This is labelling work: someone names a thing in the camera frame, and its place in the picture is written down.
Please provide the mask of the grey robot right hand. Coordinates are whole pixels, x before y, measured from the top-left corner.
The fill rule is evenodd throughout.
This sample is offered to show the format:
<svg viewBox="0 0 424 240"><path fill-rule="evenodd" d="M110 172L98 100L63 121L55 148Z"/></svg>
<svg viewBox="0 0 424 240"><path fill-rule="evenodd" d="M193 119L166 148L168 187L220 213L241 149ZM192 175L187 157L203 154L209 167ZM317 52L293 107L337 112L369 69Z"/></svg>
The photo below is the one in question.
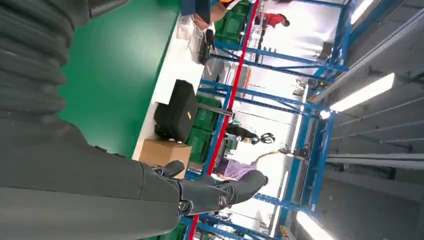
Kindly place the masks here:
<svg viewBox="0 0 424 240"><path fill-rule="evenodd" d="M166 177L89 145L63 121L0 121L3 240L138 240L172 231L184 215L247 201L267 183Z"/></svg>

